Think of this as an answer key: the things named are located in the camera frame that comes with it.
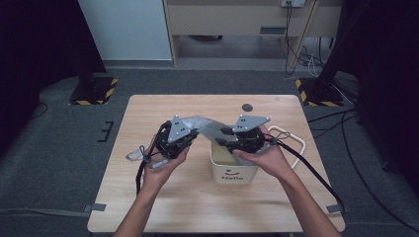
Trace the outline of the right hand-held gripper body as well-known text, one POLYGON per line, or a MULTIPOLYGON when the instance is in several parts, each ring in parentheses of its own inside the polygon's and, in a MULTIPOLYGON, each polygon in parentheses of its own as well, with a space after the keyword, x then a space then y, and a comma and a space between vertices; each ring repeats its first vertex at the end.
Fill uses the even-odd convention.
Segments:
POLYGON ((235 140, 230 144, 230 151, 235 149, 247 153, 255 153, 265 142, 265 135, 259 128, 260 125, 270 121, 269 117, 240 115, 232 128, 235 140))

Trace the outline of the black stand base striped edge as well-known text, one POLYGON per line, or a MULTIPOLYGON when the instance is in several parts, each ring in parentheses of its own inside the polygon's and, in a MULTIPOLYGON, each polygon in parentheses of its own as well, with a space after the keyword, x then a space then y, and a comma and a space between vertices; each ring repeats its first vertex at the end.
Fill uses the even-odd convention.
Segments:
POLYGON ((330 84, 322 84, 316 78, 299 78, 295 81, 305 106, 341 107, 343 98, 330 84))
POLYGON ((70 105, 105 105, 114 93, 118 79, 94 78, 89 84, 79 82, 69 99, 70 105))

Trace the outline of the person's left hand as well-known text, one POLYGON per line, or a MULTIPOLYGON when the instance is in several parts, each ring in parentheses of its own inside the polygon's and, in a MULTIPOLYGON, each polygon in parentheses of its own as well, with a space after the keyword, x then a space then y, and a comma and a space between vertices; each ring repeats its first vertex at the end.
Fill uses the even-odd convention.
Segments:
POLYGON ((187 159, 189 146, 187 146, 176 159, 171 159, 167 164, 151 169, 145 167, 143 172, 143 183, 140 191, 142 193, 158 194, 164 184, 168 181, 173 171, 187 159))

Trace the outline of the black slanted stand pole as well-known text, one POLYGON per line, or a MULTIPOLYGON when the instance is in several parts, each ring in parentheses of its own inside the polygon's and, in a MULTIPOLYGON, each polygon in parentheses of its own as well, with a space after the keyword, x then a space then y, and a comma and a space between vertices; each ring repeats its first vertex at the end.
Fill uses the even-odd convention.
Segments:
POLYGON ((338 66, 343 59, 349 34, 364 7, 365 0, 343 0, 335 45, 321 74, 316 80, 315 90, 317 92, 325 93, 330 90, 334 76, 338 71, 338 66))

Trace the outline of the beige wooden desk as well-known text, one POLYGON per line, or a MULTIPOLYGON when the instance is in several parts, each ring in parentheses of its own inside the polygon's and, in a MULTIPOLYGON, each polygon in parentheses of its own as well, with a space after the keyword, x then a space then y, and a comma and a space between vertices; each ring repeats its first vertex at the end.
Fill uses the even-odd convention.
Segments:
POLYGON ((305 0, 284 8, 282 0, 163 0, 172 57, 182 36, 276 36, 289 67, 307 38, 334 38, 343 0, 305 0))

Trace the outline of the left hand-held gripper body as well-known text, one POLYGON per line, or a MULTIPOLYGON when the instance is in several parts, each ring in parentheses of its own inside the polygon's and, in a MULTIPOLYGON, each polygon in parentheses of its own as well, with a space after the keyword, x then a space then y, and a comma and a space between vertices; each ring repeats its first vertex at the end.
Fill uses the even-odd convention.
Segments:
POLYGON ((193 137, 189 135, 191 129, 194 128, 188 128, 178 116, 174 116, 160 126, 155 138, 155 148, 165 158, 176 159, 186 148, 183 141, 187 137, 193 137))

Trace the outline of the person's right hand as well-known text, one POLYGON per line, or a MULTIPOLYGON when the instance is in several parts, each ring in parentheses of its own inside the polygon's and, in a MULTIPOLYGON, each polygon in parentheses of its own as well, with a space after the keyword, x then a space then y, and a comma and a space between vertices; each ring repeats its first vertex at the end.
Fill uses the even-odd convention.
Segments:
POLYGON ((256 164, 266 173, 277 178, 280 182, 284 182, 294 176, 293 169, 287 161, 283 151, 277 145, 269 146, 263 151, 254 154, 235 149, 233 154, 245 161, 256 164))

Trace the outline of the dark curtain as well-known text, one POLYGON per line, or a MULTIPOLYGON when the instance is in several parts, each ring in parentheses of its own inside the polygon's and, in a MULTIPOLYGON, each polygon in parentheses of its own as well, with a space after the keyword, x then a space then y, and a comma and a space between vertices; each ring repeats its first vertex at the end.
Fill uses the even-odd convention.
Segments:
POLYGON ((74 76, 89 84, 105 71, 78 0, 0 0, 0 156, 43 88, 74 76))
POLYGON ((346 46, 367 125, 419 197, 419 0, 360 0, 346 46))

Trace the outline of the white cabinet panel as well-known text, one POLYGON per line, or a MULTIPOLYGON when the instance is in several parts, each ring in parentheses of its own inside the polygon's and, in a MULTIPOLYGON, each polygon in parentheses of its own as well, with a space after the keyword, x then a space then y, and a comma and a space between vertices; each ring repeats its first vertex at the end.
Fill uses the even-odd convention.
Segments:
POLYGON ((172 59, 163 0, 78 2, 103 59, 172 59))

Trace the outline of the clear plastic bag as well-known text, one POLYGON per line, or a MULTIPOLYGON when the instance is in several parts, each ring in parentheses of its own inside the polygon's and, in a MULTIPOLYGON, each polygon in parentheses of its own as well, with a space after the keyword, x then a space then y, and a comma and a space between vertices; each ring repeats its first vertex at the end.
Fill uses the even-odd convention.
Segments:
MULTIPOLYGON (((185 125, 188 128, 197 128, 199 131, 199 134, 202 134, 205 138, 207 138, 210 141, 216 142, 215 141, 216 138, 221 138, 228 141, 234 141, 236 138, 235 135, 226 135, 220 131, 220 129, 223 127, 233 128, 234 125, 226 125, 224 123, 218 122, 211 118, 204 118, 204 117, 199 117, 199 116, 189 117, 189 118, 180 118, 180 119, 185 123, 185 125)), ((165 158, 155 148, 156 135, 153 138, 153 140, 150 142, 150 150, 148 152, 146 152, 145 147, 141 145, 138 149, 131 151, 126 156, 126 159, 129 161, 141 160, 145 165, 147 165, 151 169, 159 168, 167 164, 168 161, 171 159, 165 158)))

